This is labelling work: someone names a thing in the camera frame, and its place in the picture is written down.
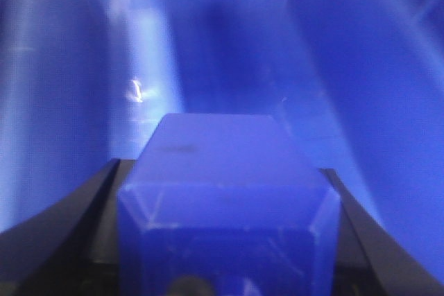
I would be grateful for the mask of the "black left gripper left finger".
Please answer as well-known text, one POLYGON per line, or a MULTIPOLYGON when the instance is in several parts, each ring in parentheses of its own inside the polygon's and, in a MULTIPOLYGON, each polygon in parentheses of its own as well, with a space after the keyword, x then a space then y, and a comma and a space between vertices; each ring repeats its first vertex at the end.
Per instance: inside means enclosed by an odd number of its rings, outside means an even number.
POLYGON ((2 295, 13 295, 47 263, 64 263, 82 250, 119 165, 119 159, 111 159, 69 195, 1 232, 2 295))

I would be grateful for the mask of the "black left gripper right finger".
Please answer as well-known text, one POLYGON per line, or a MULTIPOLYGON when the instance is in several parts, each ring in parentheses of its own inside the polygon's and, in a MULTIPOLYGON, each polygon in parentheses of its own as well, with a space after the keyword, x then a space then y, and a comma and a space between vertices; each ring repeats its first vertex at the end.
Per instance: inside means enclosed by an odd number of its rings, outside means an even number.
POLYGON ((358 203, 335 170, 322 168, 341 197, 336 263, 383 295, 442 295, 443 284, 408 254, 358 203))

